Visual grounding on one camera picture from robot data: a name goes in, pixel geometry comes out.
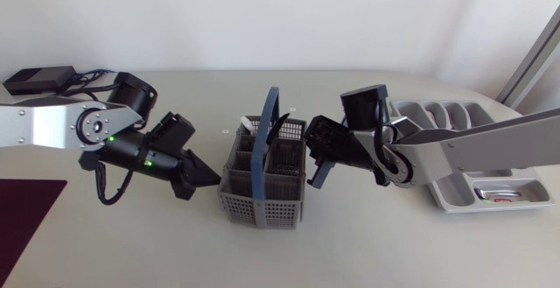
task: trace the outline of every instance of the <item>dishwasher basket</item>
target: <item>dishwasher basket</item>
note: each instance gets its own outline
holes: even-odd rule
[[[218,194],[232,222],[295,228],[302,216],[306,122],[286,119],[270,146],[266,144],[279,117],[278,93],[277,87],[270,89],[261,116],[247,116],[256,136],[241,125],[224,167]]]

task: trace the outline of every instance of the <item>gray cutlery tray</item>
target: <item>gray cutlery tray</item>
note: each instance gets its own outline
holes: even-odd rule
[[[392,101],[391,116],[407,116],[424,129],[467,130],[493,123],[493,118],[476,102]],[[428,187],[437,205],[446,213],[530,209],[555,203],[533,168],[455,173]],[[521,196],[512,202],[482,200],[475,189],[486,192],[511,191]]]

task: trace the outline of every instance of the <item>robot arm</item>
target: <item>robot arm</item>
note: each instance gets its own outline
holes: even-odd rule
[[[82,169],[95,171],[97,192],[105,205],[114,204],[128,186],[133,172],[171,182],[175,196],[189,200],[199,186],[217,185],[220,177],[192,151],[182,147],[194,133],[182,116],[169,113],[147,134],[141,133],[153,108],[156,90],[128,73],[115,84],[83,88],[63,95],[112,90],[106,102],[49,96],[0,105],[4,132],[0,147],[40,145],[84,151]],[[105,165],[129,169],[121,188],[105,198]]]
[[[142,120],[122,104],[44,97],[13,105],[0,104],[0,146],[40,145],[96,151],[105,140]]]
[[[305,133],[319,166],[320,188],[336,163],[374,172],[377,184],[419,186],[455,172],[560,164],[560,109],[469,130],[423,130],[407,117],[389,119],[385,86],[341,96],[346,125],[316,116]]]

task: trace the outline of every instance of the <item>white wall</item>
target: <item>white wall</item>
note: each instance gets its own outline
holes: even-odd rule
[[[383,69],[496,96],[560,0],[0,0],[0,79],[78,70]]]

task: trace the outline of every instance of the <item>white table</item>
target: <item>white table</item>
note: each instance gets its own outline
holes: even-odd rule
[[[443,83],[362,71],[136,73],[159,92],[150,129],[167,112],[197,132],[186,147],[216,172],[239,116],[260,115],[271,86],[280,111],[311,121],[343,116],[340,94],[378,83],[389,98],[474,100],[496,120],[517,114],[485,96]],[[381,187],[374,175],[335,166],[321,190],[305,188],[296,230],[230,223],[216,186],[192,200],[136,174],[114,206],[95,194],[78,151],[4,148],[4,178],[66,179],[68,185],[20,257],[6,287],[545,287],[560,283],[560,207],[444,214],[425,186]],[[307,159],[307,175],[315,171]],[[560,198],[559,166],[538,168]],[[108,166],[108,195],[125,171]]]

